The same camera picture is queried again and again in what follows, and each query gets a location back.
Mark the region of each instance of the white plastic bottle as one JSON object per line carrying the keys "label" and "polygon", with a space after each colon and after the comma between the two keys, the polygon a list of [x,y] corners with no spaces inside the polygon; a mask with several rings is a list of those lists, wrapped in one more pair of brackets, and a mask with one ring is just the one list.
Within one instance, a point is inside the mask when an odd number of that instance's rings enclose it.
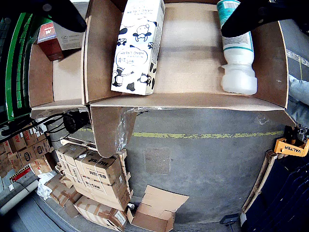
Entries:
{"label": "white plastic bottle", "polygon": [[[239,6],[237,0],[221,0],[217,4],[221,27]],[[221,86],[224,91],[252,95],[257,92],[257,78],[252,69],[254,51],[251,33],[227,38],[222,37],[224,57],[227,61],[222,67],[225,75]]]}

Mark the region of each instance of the pallet jack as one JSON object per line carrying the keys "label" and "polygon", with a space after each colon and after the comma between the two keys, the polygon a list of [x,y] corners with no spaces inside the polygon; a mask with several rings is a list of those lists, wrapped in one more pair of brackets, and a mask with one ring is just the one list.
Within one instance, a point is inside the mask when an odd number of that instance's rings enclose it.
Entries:
{"label": "pallet jack", "polygon": [[274,152],[291,156],[304,157],[309,150],[309,129],[285,127],[284,137],[277,139]]}

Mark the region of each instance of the plastic wrap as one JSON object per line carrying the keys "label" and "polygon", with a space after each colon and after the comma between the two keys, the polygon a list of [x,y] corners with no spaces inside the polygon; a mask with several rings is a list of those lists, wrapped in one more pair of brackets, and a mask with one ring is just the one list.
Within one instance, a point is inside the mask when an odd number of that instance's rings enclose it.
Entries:
{"label": "plastic wrap", "polygon": [[119,152],[129,143],[133,132],[136,116],[152,110],[175,110],[177,108],[168,107],[132,107],[123,108],[120,115],[120,122],[117,127],[115,138],[116,150]]}
{"label": "plastic wrap", "polygon": [[43,173],[38,175],[39,184],[38,184],[38,191],[37,194],[40,197],[43,197],[43,199],[46,201],[48,198],[50,198],[50,194],[52,193],[52,190],[45,186],[44,184],[49,181],[51,178],[53,178],[57,173],[55,171],[49,172],[49,173]]}

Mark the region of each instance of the black cable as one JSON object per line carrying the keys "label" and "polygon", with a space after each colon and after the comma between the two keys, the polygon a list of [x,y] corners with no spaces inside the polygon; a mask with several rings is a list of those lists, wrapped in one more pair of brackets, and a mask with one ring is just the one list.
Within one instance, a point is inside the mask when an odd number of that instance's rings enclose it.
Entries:
{"label": "black cable", "polygon": [[60,129],[58,129],[58,130],[56,130],[56,131],[49,131],[48,133],[50,133],[50,134],[57,133],[57,132],[59,132],[59,131],[62,131],[63,129],[65,129],[65,127],[60,128]]}
{"label": "black cable", "polygon": [[55,114],[55,115],[49,116],[49,117],[43,119],[43,120],[40,121],[40,122],[34,123],[33,125],[31,125],[31,126],[29,126],[29,127],[25,127],[25,128],[23,128],[23,129],[21,129],[21,130],[18,130],[18,131],[16,131],[16,132],[10,134],[9,136],[5,137],[4,139],[1,139],[1,140],[0,140],[0,143],[3,143],[3,142],[7,141],[7,140],[10,139],[10,138],[13,138],[15,135],[17,135],[17,134],[19,134],[19,133],[21,133],[21,132],[23,132],[23,131],[26,131],[26,130],[29,130],[29,129],[31,129],[31,128],[34,128],[34,127],[36,127],[36,126],[38,126],[38,125],[40,125],[40,124],[42,124],[42,123],[44,123],[44,122],[50,120],[51,118],[54,118],[54,117],[56,117],[56,116],[63,116],[63,115],[64,115],[64,113]]}
{"label": "black cable", "polygon": [[71,133],[69,133],[68,135],[64,136],[62,139],[58,139],[58,140],[55,140],[55,141],[51,141],[51,142],[59,142],[60,140],[63,140],[63,139],[66,139],[68,138],[68,136],[70,135]]}

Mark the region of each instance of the cardboard tray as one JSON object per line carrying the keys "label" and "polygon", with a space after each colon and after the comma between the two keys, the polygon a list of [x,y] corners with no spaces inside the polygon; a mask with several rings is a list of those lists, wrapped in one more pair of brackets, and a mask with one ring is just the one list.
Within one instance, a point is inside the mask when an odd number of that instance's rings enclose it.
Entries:
{"label": "cardboard tray", "polygon": [[220,86],[224,75],[221,66],[226,61],[216,2],[165,1],[155,93],[136,96],[110,91],[114,53],[126,1],[91,0],[81,51],[51,63],[36,45],[33,46],[29,70],[32,114],[47,116],[90,105],[95,142],[104,157],[116,152],[114,141],[120,120],[117,116],[122,107],[255,111],[293,126],[295,123],[285,112],[288,64],[280,23],[265,24],[252,31],[257,93],[253,96],[227,93]]}

